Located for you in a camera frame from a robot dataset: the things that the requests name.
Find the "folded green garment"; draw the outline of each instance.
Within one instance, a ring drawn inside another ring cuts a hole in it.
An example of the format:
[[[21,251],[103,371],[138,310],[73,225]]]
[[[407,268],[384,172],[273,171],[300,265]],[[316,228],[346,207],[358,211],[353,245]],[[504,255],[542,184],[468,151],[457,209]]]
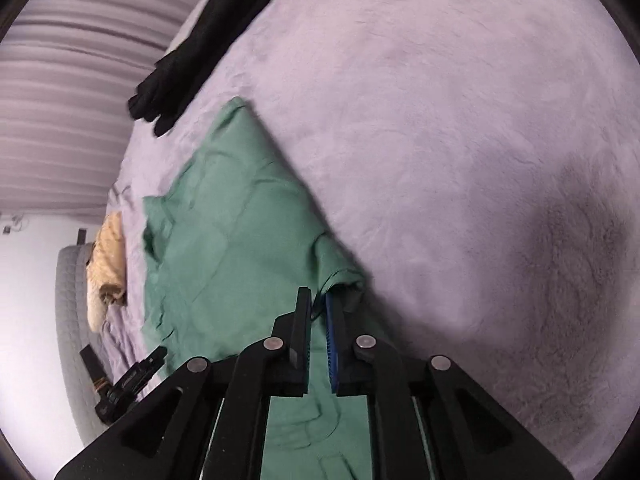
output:
[[[299,286],[315,296],[363,282],[241,98],[145,209],[143,333],[149,348],[167,347],[168,373],[269,336]],[[312,333],[309,394],[272,400],[262,478],[370,478],[366,401],[332,396],[322,327]]]

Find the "quilted gray cushion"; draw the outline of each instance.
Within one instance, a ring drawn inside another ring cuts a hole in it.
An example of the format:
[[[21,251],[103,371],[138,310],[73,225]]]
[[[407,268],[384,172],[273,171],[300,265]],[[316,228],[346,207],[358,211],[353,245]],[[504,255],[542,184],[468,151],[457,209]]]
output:
[[[56,270],[56,331],[62,375],[80,439],[87,446],[105,430],[94,411],[98,400],[79,352],[91,344],[113,380],[99,334],[92,333],[86,319],[86,263],[91,244],[66,247],[58,255]]]

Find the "curtain fold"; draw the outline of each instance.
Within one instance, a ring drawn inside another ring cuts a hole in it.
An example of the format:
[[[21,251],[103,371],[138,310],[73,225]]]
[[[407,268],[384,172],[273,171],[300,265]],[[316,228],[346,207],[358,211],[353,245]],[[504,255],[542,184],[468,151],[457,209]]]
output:
[[[198,0],[30,0],[0,43],[0,212],[100,221],[127,100]]]

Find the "crumpled sheet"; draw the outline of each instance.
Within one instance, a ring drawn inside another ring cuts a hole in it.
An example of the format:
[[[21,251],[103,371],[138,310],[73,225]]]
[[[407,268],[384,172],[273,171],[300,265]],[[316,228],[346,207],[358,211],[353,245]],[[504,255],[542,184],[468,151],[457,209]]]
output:
[[[640,404],[640,67],[599,1],[274,0],[170,134],[136,123],[114,370],[146,353],[142,197],[236,94],[407,348],[449,355],[593,478]]]

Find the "wall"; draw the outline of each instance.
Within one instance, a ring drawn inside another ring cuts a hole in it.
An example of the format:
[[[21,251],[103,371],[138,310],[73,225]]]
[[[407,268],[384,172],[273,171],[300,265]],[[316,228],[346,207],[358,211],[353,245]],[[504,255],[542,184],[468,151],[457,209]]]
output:
[[[56,263],[89,226],[53,216],[26,221],[23,231],[0,235],[0,428],[36,480],[50,480],[82,449],[58,354]],[[96,230],[89,227],[88,240]]]

